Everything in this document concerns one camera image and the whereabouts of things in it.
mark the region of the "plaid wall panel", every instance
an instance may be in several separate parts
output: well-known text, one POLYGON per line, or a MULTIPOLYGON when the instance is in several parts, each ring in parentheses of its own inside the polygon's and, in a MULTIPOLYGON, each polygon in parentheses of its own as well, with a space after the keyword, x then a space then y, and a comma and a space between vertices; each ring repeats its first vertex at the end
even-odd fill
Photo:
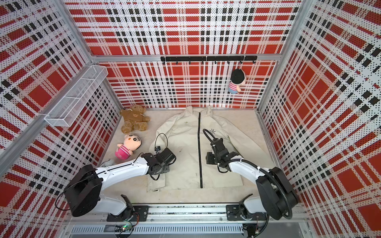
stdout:
POLYGON ((0 3, 0 154, 87 62, 51 1, 0 3))
POLYGON ((320 237, 381 236, 381 1, 314 1, 263 113, 320 237))
MULTIPOLYGON (((55 237, 54 202, 84 165, 98 164, 119 111, 102 85, 69 128, 46 126, 0 180, 0 237, 55 237)), ((57 202, 68 208, 64 196, 57 202)))
POLYGON ((256 108, 275 61, 244 62, 105 62, 107 76, 122 105, 145 107, 256 108), (227 91, 234 69, 242 68, 247 82, 242 93, 227 91))
POLYGON ((64 0, 94 55, 280 53, 301 0, 64 0))

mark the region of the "plush toy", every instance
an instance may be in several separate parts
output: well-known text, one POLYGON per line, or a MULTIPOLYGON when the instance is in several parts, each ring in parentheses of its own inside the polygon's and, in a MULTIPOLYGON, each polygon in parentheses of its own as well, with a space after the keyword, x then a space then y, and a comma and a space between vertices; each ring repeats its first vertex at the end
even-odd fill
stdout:
POLYGON ((136 135, 125 135, 123 144, 117 144, 119 148, 115 152, 115 156, 126 160, 141 144, 141 140, 136 135))
POLYGON ((233 70, 230 80, 228 91, 233 94, 240 93, 241 88, 239 86, 246 83, 245 72, 242 69, 233 70))
POLYGON ((139 130, 145 131, 148 128, 149 116, 144 116, 146 111, 145 107, 140 105, 133 105, 129 109, 120 110, 120 114, 124 118, 124 125, 122 126, 122 132, 129 134, 131 131, 139 130))

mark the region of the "striped shirt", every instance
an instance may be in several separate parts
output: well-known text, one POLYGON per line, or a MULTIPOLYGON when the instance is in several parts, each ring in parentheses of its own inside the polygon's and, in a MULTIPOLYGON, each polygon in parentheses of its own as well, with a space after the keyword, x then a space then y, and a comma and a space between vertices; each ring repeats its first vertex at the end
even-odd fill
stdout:
POLYGON ((115 156, 119 159, 126 160, 130 156, 129 149, 122 145, 118 151, 115 152, 115 156))
POLYGON ((230 81, 229 88, 233 91, 237 91, 237 85, 230 81))
POLYGON ((128 152, 129 149, 127 149, 124 145, 122 145, 122 146, 120 147, 120 149, 121 149, 123 152, 125 152, 128 156, 130 156, 130 153, 128 152))

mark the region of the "white wire basket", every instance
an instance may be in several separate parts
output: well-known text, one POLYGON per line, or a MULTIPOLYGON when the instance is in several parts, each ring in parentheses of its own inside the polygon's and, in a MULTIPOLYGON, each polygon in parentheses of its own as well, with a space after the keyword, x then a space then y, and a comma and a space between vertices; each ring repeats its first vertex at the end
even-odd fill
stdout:
POLYGON ((108 74, 105 66, 86 67, 82 77, 45 116, 51 126, 70 127, 108 74))

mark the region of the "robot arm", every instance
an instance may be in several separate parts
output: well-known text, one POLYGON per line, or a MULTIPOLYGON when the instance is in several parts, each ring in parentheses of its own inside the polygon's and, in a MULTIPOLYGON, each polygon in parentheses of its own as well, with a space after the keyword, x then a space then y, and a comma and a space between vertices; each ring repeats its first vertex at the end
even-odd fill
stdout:
POLYGON ((148 162, 144 158, 138 157, 133 162, 128 161, 118 165, 96 168, 95 172, 102 180, 101 191, 103 191, 123 180, 147 174, 148 168, 148 162))
POLYGON ((256 212, 266 212, 275 220, 282 216, 292 218, 292 208, 300 200, 281 169, 260 168, 236 152, 229 153, 222 138, 215 138, 206 129, 203 132, 213 150, 207 153, 207 164, 226 168, 257 184, 260 198, 251 198, 249 195, 239 202, 242 218, 249 219, 256 212))
POLYGON ((175 155, 166 148, 161 153, 142 154, 133 162, 93 168, 86 165, 81 168, 65 187, 64 194, 74 217, 88 212, 110 213, 107 220, 122 221, 133 215, 133 206, 124 195, 106 197, 103 191, 116 183, 140 175, 160 175, 169 172, 175 155))

